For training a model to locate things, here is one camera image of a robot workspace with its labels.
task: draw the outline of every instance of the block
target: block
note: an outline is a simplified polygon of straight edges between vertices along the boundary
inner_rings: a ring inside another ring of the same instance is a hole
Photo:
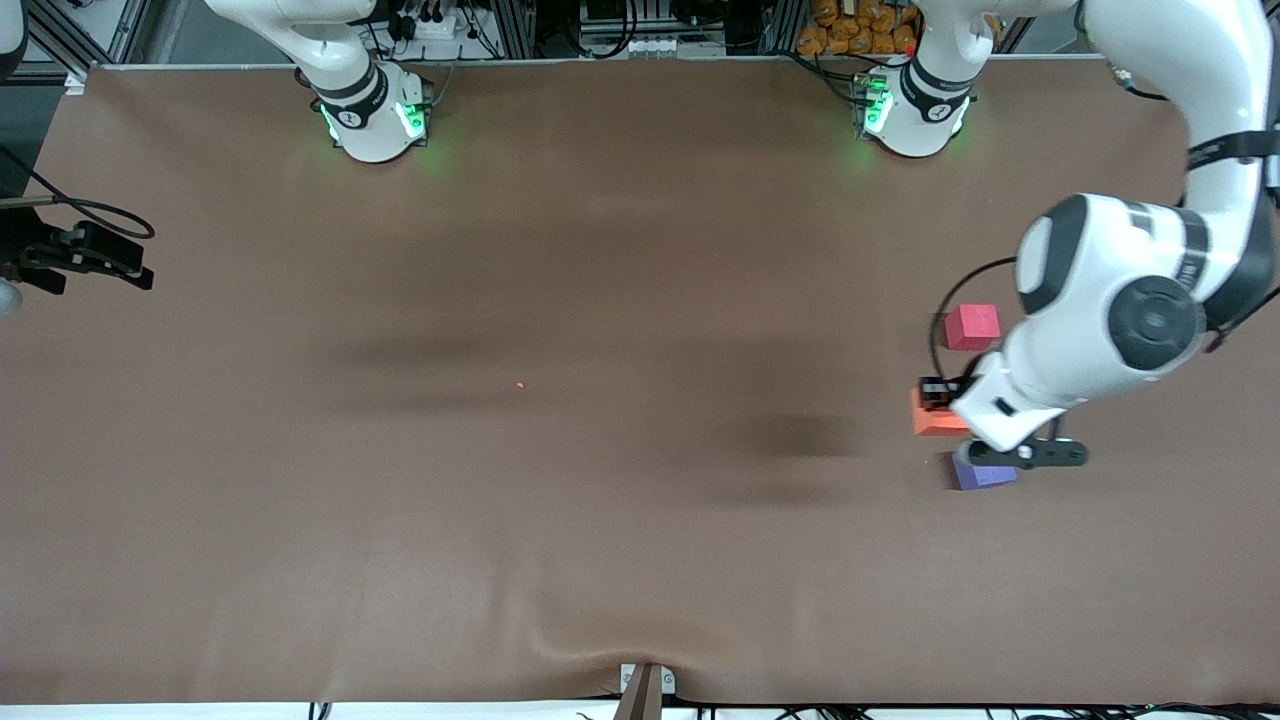
[[[950,410],[925,410],[920,406],[920,388],[911,388],[911,427],[918,436],[969,437],[969,425]]]
[[[1000,340],[995,305],[961,305],[947,315],[947,350],[982,351]]]
[[[970,465],[951,454],[951,465],[956,469],[956,482],[960,489],[983,489],[1009,484],[1018,479],[1015,468],[979,468]]]

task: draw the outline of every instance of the blue block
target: blue block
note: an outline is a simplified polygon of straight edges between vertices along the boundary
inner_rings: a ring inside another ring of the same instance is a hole
[[[951,464],[956,469],[960,489],[992,488],[1018,479],[1016,468],[979,468],[965,462],[954,452],[951,454]]]

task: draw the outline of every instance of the brown table surface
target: brown table surface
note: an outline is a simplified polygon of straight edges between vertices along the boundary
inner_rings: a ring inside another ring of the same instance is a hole
[[[909,161],[782,61],[466,68],[367,167],[288,72],[93,73],[40,169],[150,218],[157,281],[0,324],[4,701],[634,660],[719,702],[1280,700],[1276,315],[1071,413],[1079,471],[963,493],[911,436],[955,278],[1071,192],[1179,193],[1181,120],[1100,64],[980,92]],[[1004,272],[965,299],[1016,318]]]

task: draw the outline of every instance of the orange block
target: orange block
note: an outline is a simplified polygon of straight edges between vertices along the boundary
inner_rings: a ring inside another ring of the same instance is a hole
[[[918,436],[969,437],[969,425],[950,410],[920,407],[920,388],[911,388],[911,427]]]

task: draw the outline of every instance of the red cube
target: red cube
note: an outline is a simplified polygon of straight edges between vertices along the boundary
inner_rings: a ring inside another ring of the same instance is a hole
[[[947,348],[982,351],[1000,340],[995,305],[961,305],[947,315]]]

